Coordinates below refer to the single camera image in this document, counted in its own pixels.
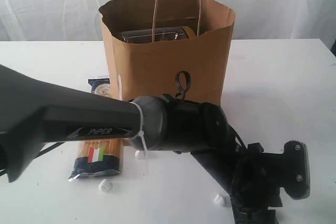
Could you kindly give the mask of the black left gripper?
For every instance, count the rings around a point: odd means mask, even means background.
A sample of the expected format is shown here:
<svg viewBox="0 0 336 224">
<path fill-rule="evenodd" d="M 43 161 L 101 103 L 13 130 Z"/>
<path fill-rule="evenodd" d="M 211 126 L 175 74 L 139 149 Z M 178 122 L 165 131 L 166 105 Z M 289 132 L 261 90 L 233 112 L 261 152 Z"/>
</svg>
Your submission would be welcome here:
<svg viewBox="0 0 336 224">
<path fill-rule="evenodd" d="M 275 166 L 285 158 L 285 192 L 291 198 L 310 195 L 310 167 L 306 144 L 289 141 L 281 153 L 265 153 L 260 143 L 235 146 L 236 165 L 230 185 L 235 223 L 278 223 L 273 207 L 282 207 Z"/>
</svg>

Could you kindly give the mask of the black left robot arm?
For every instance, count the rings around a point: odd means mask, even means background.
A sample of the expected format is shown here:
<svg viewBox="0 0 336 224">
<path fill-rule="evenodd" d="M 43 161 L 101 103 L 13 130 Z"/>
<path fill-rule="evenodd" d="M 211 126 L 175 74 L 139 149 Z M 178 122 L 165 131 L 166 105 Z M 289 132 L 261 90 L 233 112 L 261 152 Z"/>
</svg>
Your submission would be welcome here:
<svg viewBox="0 0 336 224">
<path fill-rule="evenodd" d="M 1 172 L 14 182 L 45 143 L 123 138 L 138 150 L 190 153 L 230 195 L 236 223 L 276 223 L 281 188 L 309 196 L 305 144 L 289 141 L 281 154 L 244 145 L 220 106 L 185 94 L 120 101 L 1 66 Z"/>
</svg>

